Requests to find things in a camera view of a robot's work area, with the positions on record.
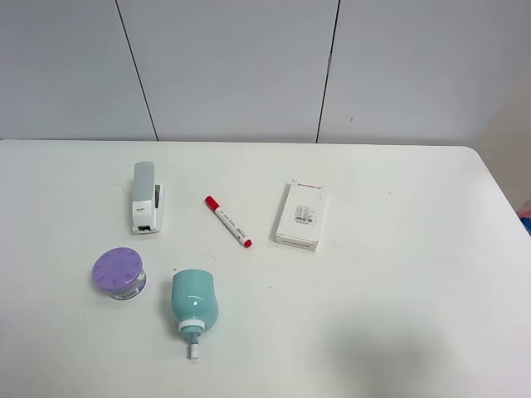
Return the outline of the colourful object at edge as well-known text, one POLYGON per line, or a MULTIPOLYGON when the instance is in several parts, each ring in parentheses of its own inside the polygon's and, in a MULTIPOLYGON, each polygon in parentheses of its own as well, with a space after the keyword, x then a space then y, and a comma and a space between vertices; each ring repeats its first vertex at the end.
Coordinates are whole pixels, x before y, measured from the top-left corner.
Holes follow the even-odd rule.
POLYGON ((530 206, 522 206, 517 212, 518 218, 525 230, 531 235, 531 209, 530 206))

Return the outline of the purple lidded jar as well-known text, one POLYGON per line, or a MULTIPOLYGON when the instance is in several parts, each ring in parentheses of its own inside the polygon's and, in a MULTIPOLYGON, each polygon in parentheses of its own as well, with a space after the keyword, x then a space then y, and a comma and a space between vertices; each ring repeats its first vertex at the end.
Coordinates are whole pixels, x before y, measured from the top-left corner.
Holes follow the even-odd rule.
POLYGON ((140 294, 147 282, 140 254, 129 247, 105 252, 95 262, 91 278, 97 289, 119 301, 140 294))

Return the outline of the white cardboard box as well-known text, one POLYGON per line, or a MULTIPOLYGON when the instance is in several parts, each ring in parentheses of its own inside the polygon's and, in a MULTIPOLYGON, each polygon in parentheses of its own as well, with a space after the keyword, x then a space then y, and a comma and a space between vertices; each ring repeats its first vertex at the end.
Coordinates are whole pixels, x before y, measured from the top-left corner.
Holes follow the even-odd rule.
POLYGON ((275 243, 316 251, 326 203, 324 186, 293 180, 277 223, 275 243))

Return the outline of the red white marker pen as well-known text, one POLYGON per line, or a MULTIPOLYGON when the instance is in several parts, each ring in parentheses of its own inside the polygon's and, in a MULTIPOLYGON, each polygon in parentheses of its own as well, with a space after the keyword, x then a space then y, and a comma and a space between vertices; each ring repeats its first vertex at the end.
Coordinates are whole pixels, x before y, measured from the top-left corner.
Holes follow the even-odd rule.
POLYGON ((212 196, 206 197, 204 202, 242 247, 248 249, 252 246, 250 236, 234 222, 212 196))

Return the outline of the white grey stapler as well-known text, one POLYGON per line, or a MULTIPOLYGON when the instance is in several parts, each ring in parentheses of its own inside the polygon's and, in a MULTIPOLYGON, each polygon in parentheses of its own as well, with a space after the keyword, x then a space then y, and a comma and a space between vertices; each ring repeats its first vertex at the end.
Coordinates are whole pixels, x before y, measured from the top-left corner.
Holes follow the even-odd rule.
POLYGON ((136 234, 160 232, 163 219, 164 185, 155 182, 153 162, 134 165, 132 224, 136 234))

